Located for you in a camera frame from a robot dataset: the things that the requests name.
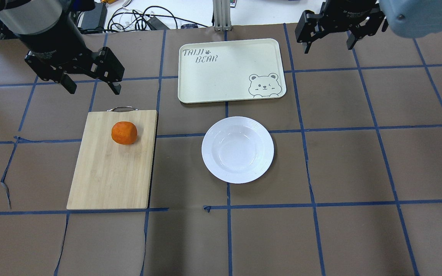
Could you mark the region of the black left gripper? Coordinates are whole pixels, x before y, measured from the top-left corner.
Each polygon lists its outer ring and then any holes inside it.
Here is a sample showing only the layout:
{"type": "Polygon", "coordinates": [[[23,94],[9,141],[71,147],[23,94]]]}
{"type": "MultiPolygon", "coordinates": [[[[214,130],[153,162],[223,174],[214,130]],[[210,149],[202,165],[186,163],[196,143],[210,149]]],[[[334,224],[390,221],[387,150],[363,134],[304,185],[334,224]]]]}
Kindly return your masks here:
{"type": "Polygon", "coordinates": [[[88,49],[68,14],[61,14],[55,23],[37,33],[16,36],[27,46],[25,62],[40,80],[61,84],[75,94],[77,85],[67,74],[85,74],[105,82],[115,95],[120,94],[124,66],[109,47],[97,52],[88,49]]]}

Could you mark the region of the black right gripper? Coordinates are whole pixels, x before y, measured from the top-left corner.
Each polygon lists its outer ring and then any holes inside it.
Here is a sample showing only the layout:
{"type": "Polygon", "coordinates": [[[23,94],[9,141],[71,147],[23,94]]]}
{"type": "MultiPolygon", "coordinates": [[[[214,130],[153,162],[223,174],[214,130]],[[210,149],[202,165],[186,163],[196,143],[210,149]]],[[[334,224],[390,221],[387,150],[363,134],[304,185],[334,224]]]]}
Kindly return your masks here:
{"type": "Polygon", "coordinates": [[[351,50],[358,40],[374,36],[380,26],[384,33],[388,22],[376,0],[325,0],[319,14],[311,10],[303,11],[295,35],[296,41],[303,45],[305,54],[308,54],[313,42],[327,36],[329,31],[350,30],[346,45],[351,50]]]}

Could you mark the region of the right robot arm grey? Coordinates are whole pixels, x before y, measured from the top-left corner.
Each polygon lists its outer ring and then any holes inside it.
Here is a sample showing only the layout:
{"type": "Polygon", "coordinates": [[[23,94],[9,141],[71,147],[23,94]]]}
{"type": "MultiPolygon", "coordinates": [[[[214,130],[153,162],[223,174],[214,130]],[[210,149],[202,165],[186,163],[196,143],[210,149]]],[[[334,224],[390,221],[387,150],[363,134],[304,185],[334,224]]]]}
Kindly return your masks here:
{"type": "Polygon", "coordinates": [[[348,49],[366,36],[390,28],[404,38],[420,38],[442,31],[442,0],[325,0],[319,13],[302,12],[296,41],[308,53],[312,44],[331,33],[350,35],[348,49]]]}

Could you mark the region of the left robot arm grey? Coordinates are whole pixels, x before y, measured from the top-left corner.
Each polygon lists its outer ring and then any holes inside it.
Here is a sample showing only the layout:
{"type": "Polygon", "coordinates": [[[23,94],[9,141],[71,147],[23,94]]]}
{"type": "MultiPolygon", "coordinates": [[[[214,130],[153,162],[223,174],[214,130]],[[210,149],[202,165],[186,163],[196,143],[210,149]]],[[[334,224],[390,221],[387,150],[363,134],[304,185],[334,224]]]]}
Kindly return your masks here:
{"type": "Polygon", "coordinates": [[[41,80],[74,94],[70,74],[82,74],[107,83],[118,95],[124,66],[108,47],[88,49],[69,17],[71,8],[72,2],[61,0],[0,0],[0,20],[26,45],[25,62],[41,80]]]}

